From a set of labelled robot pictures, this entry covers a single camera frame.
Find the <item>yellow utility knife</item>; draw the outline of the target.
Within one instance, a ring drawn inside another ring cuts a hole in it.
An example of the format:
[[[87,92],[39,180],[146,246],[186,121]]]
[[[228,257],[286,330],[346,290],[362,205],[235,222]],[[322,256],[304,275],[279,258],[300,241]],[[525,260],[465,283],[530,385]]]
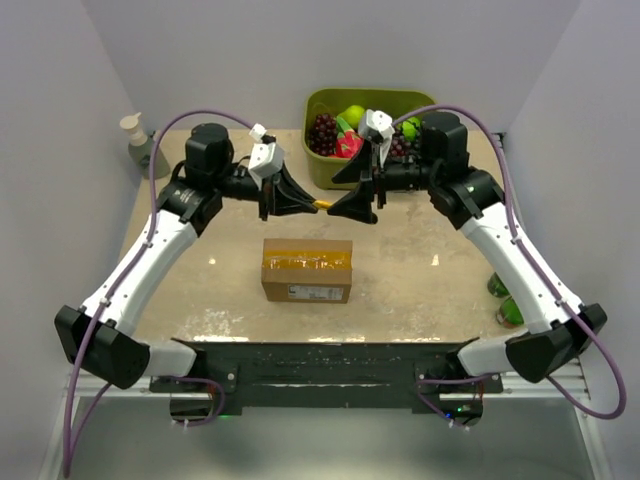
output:
[[[327,201],[321,201],[321,200],[316,200],[313,205],[317,208],[317,209],[321,209],[321,210],[328,210],[332,207],[332,204],[330,202]]]

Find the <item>brown cardboard express box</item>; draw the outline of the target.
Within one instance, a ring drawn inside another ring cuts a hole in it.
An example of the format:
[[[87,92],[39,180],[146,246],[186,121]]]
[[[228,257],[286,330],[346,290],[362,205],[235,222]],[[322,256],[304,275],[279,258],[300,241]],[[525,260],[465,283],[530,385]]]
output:
[[[350,240],[266,238],[261,284],[270,302],[345,304],[352,288]]]

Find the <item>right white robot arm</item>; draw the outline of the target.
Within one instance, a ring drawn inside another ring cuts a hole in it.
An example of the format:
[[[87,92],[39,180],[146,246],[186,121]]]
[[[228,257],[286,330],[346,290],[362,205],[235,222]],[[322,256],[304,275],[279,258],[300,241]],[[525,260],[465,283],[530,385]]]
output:
[[[469,163],[468,131],[449,112],[426,114],[413,160],[392,160],[394,128],[382,111],[361,117],[359,151],[332,178],[355,189],[328,210],[374,224],[389,191],[423,190],[445,216],[486,258],[523,317],[522,334],[471,340],[460,347],[445,369],[448,386],[469,392],[481,375],[514,371],[537,383],[576,358],[590,339],[586,324],[599,331],[607,317],[597,304],[587,305],[553,273],[507,208],[503,189],[493,176]]]

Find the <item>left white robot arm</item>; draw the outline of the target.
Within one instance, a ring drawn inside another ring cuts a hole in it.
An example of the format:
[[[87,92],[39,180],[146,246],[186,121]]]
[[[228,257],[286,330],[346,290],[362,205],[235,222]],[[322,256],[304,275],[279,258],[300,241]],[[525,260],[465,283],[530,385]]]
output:
[[[262,220],[317,211],[313,197],[287,171],[275,137],[260,124],[249,135],[254,145],[248,165],[242,166],[233,159],[225,127],[193,128],[184,160],[168,184],[152,193],[149,218],[118,266],[80,306],[59,310],[54,325],[75,374],[86,371],[120,389],[144,376],[171,377],[185,392],[205,385],[207,368],[193,347],[133,337],[157,287],[221,211],[225,198],[256,202]]]

